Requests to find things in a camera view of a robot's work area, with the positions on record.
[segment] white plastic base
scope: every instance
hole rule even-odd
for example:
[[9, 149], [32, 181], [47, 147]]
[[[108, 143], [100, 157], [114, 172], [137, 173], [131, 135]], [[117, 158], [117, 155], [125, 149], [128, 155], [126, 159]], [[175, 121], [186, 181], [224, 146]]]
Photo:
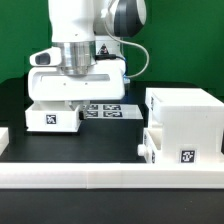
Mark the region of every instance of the white plastic base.
[[0, 188], [224, 188], [224, 165], [0, 164]]
[[0, 128], [0, 155], [4, 152], [9, 144], [8, 128]]

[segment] black cable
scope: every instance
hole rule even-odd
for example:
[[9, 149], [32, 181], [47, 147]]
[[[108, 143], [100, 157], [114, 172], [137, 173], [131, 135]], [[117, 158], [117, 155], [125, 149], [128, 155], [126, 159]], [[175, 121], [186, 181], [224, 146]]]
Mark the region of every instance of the black cable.
[[115, 59], [121, 59], [121, 60], [124, 61], [124, 63], [125, 63], [125, 73], [124, 73], [124, 75], [126, 76], [127, 72], [128, 72], [128, 64], [127, 64], [127, 61], [125, 60], [125, 58], [123, 58], [121, 56], [117, 56], [116, 54], [98, 54], [98, 55], [95, 55], [95, 60], [98, 60], [98, 61], [115, 60]]

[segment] white container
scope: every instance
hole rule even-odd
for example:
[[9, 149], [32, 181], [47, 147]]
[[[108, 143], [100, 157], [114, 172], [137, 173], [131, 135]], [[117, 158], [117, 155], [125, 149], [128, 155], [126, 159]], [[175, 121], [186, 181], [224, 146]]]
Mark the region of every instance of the white container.
[[224, 131], [224, 104], [201, 89], [148, 88], [148, 163], [216, 163]]
[[65, 102], [39, 102], [26, 110], [28, 131], [36, 132], [77, 132], [79, 107], [73, 111]]

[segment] green wall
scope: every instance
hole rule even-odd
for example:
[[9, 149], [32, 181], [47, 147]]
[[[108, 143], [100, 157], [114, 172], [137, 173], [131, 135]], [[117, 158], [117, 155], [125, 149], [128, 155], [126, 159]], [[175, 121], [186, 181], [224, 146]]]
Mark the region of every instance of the green wall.
[[[146, 0], [147, 24], [131, 41], [151, 54], [138, 80], [188, 82], [224, 97], [224, 1]], [[0, 82], [30, 69], [29, 56], [49, 47], [47, 0], [0, 1]], [[144, 65], [125, 48], [130, 75]]]

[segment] white box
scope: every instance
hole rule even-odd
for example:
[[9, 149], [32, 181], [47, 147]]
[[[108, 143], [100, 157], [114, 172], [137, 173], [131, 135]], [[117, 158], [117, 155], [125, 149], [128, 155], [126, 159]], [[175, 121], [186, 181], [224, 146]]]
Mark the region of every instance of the white box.
[[148, 88], [148, 163], [216, 163], [224, 131], [224, 104], [202, 89]]

